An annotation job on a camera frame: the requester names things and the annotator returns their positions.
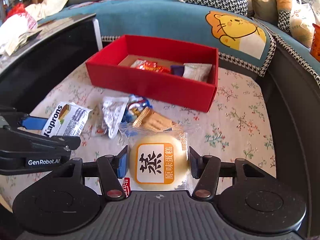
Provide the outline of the white Kaprons snack packet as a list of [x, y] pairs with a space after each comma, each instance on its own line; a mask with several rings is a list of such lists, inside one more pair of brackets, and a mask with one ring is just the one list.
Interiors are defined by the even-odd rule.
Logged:
[[73, 102], [60, 102], [41, 131], [45, 137], [79, 137], [92, 110]]

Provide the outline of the steamed cake clear packet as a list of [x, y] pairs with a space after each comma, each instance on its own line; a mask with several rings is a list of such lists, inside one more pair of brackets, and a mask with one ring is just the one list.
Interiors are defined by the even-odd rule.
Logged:
[[129, 149], [123, 185], [130, 191], [190, 189], [190, 138], [199, 129], [199, 125], [175, 124], [156, 132], [132, 124], [119, 124]]

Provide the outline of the white silver packet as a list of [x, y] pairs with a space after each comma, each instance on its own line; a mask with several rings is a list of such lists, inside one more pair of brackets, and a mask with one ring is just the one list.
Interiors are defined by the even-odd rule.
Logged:
[[103, 97], [99, 105], [99, 114], [92, 128], [94, 137], [107, 135], [114, 139], [118, 133], [118, 124], [123, 119], [129, 98], [127, 96]]

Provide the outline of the blue snack packet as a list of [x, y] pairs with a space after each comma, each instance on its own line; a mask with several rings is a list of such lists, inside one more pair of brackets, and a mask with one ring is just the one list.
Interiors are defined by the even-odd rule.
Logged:
[[152, 108], [147, 98], [131, 94], [121, 122], [133, 123], [146, 107]]

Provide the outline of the white silver snack bag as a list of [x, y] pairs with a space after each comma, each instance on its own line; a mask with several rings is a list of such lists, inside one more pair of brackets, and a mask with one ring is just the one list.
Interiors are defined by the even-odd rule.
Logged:
[[195, 81], [207, 82], [212, 64], [207, 63], [185, 63], [183, 78]]

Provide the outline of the purple wafer biscuit packet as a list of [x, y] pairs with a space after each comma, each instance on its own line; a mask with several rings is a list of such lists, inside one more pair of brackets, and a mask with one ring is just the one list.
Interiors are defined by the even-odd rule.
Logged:
[[177, 75], [182, 77], [184, 74], [184, 66], [183, 65], [171, 65], [170, 72], [172, 75]]

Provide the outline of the red Trolli candy bag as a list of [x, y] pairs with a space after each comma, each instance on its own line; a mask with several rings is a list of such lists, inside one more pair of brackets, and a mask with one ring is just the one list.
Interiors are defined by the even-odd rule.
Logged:
[[135, 69], [140, 69], [140, 70], [156, 72], [156, 73], [166, 73], [166, 74], [171, 73], [171, 71], [167, 67], [163, 67], [159, 65], [157, 62], [150, 61], [150, 60], [137, 59], [133, 64], [131, 64], [130, 67]]

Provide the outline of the black side table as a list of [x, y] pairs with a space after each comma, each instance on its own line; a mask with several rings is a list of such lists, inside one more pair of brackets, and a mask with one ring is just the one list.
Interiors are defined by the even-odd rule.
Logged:
[[30, 113], [56, 85], [102, 47], [95, 14], [43, 24], [35, 38], [11, 56], [1, 56], [1, 106]]

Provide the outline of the brown biscuit packet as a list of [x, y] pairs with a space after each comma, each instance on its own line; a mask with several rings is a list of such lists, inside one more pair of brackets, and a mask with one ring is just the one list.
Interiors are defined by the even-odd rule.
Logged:
[[139, 117], [133, 122], [133, 127], [142, 127], [153, 132], [162, 132], [172, 129], [174, 122], [154, 111], [150, 107], [144, 108]]

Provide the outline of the floral tablecloth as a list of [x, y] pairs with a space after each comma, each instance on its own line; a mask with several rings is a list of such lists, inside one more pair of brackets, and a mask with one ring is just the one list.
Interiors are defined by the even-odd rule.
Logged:
[[[80, 65], [35, 107], [32, 115], [47, 118], [61, 101], [74, 102], [91, 110], [81, 133], [81, 145], [73, 156], [94, 161], [124, 146], [120, 135], [114, 139], [94, 135], [93, 127], [105, 96], [120, 92], [94, 87], [86, 66]], [[151, 100], [155, 111], [179, 124], [191, 126], [188, 143], [199, 154], [210, 154], [222, 161], [245, 158], [264, 171], [276, 175], [276, 158], [267, 109], [259, 85], [250, 77], [219, 69], [218, 90], [207, 113]]]

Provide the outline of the paper leaflet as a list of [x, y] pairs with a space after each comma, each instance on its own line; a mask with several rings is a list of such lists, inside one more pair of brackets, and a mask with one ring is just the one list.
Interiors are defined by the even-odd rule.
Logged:
[[14, 38], [13, 41], [1, 46], [1, 55], [7, 54], [8, 56], [11, 56], [20, 47], [24, 46], [30, 40], [35, 39], [41, 31], [41, 29], [30, 30], [19, 37]]

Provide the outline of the red white plastic bag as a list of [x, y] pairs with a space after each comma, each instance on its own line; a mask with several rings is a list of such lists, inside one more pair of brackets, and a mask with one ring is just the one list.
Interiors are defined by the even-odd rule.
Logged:
[[26, 11], [23, 3], [18, 3], [9, 11], [5, 22], [1, 25], [1, 47], [36, 28], [37, 21]]

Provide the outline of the white cloth on sofa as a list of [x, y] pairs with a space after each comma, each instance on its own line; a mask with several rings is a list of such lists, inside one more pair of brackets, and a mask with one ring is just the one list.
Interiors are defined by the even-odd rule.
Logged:
[[26, 12], [36, 21], [60, 12], [68, 0], [43, 0], [42, 3], [25, 7]]

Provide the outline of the orange plastic basket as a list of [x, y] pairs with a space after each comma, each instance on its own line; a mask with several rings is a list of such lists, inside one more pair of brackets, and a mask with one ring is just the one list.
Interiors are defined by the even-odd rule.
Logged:
[[314, 27], [314, 35], [311, 44], [310, 54], [317, 60], [320, 61], [320, 26], [312, 24]]

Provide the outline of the white plastic shopping bag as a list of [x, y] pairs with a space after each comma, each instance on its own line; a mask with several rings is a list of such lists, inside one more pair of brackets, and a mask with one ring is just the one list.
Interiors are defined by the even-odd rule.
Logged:
[[292, 0], [292, 8], [290, 12], [290, 32], [292, 37], [310, 49], [314, 27], [316, 23], [313, 10], [309, 3], [302, 3], [302, 0]]

